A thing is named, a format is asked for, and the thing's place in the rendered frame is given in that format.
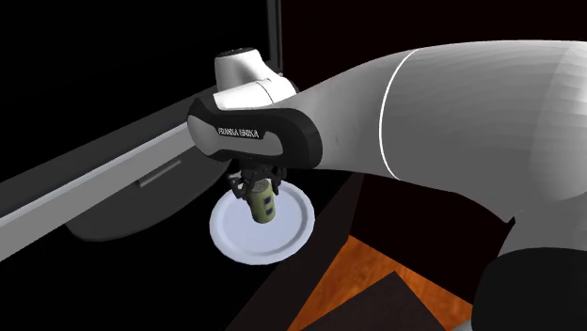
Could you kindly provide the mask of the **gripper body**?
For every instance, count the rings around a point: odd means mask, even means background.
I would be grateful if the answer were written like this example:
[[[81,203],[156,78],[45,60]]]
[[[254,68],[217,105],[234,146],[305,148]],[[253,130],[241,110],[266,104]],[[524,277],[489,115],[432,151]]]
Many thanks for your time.
[[[270,179],[270,170],[275,165],[265,165],[250,160],[239,160],[238,166],[246,181]]]

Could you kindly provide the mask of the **white round plate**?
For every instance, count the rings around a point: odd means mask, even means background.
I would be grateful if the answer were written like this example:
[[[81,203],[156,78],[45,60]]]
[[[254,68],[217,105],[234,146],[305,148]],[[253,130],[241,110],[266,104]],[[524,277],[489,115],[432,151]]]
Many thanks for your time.
[[[247,203],[227,191],[210,218],[214,245],[228,258],[248,265],[267,265],[289,258],[312,234],[315,213],[309,197],[283,181],[275,197],[276,216],[256,222]]]

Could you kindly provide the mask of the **olive green can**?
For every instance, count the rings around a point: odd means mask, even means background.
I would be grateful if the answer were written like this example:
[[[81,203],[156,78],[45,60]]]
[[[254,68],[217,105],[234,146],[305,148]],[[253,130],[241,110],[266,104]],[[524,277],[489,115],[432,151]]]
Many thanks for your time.
[[[257,181],[246,199],[255,222],[266,224],[276,215],[273,185],[268,179]]]

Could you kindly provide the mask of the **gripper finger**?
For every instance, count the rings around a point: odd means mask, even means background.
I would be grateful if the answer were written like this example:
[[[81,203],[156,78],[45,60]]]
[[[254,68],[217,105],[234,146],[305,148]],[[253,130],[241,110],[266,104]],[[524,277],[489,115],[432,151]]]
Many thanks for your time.
[[[279,187],[283,180],[287,178],[287,169],[280,166],[274,166],[270,170],[270,181],[272,184],[273,193],[277,196],[279,194]]]
[[[248,197],[248,183],[243,177],[242,172],[236,172],[228,175],[228,183],[230,190],[237,199],[247,200]]]

